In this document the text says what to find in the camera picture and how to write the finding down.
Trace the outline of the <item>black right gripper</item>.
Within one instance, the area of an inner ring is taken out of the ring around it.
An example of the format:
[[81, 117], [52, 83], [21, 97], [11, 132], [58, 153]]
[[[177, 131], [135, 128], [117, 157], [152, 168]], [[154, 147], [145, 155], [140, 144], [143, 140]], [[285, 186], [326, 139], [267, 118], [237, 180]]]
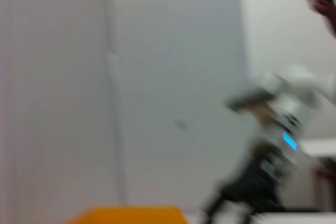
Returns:
[[[278, 196], [279, 187], [288, 178], [293, 163], [274, 144], [256, 144], [243, 171], [233, 181], [213, 193], [203, 208], [201, 223], [210, 224], [227, 202], [244, 202], [251, 207], [285, 210]], [[243, 224], [251, 224], [259, 211], [251, 208]]]

